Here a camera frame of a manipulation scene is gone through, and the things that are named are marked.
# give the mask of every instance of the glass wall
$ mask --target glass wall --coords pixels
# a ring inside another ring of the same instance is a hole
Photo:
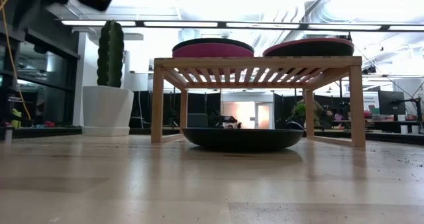
[[[65,59],[29,42],[12,41],[18,80],[13,78],[8,49],[0,46],[2,125],[63,127],[72,124],[76,60]],[[18,85],[29,116],[20,100]]]

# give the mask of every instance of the yellow cable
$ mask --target yellow cable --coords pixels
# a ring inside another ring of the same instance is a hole
[[[3,9],[4,5],[6,4],[6,2],[7,2],[7,0],[5,0],[5,2],[3,2],[3,0],[0,0],[0,3],[1,3],[0,9],[1,9],[1,12],[3,13],[3,22],[5,24],[5,30],[6,30],[6,41],[7,41],[7,46],[8,46],[8,49],[9,49],[9,57],[10,57],[11,62],[12,62],[13,76],[16,79],[16,84],[17,84],[17,87],[18,87],[19,96],[21,97],[22,104],[24,106],[25,112],[27,113],[26,115],[28,115],[28,119],[31,120],[31,115],[28,112],[27,106],[25,105],[24,97],[23,97],[22,92],[21,92],[21,85],[19,85],[19,83],[18,83],[18,75],[16,73],[15,61],[13,60],[12,48],[11,48],[11,41],[9,40],[9,31],[7,30],[6,12]]]

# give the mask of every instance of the white pot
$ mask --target white pot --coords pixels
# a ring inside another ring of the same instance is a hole
[[[83,134],[128,135],[133,99],[134,93],[127,89],[103,85],[83,87]]]

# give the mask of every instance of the wooden table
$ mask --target wooden table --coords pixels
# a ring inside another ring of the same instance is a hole
[[[190,88],[302,88],[306,92],[308,139],[365,147],[361,65],[362,58],[359,56],[157,58],[154,60],[153,76],[152,142],[168,142],[183,137],[182,130],[180,135],[162,137],[164,80],[167,80],[181,90],[181,128],[187,127],[187,89]],[[255,68],[258,71],[252,77]],[[231,70],[235,70],[233,80]],[[245,79],[240,81],[240,74],[244,70]],[[346,76],[350,82],[352,140],[315,137],[313,90]]]

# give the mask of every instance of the cactus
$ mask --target cactus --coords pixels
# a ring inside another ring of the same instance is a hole
[[[124,32],[116,21],[107,21],[101,28],[97,60],[97,85],[121,87],[124,56]]]

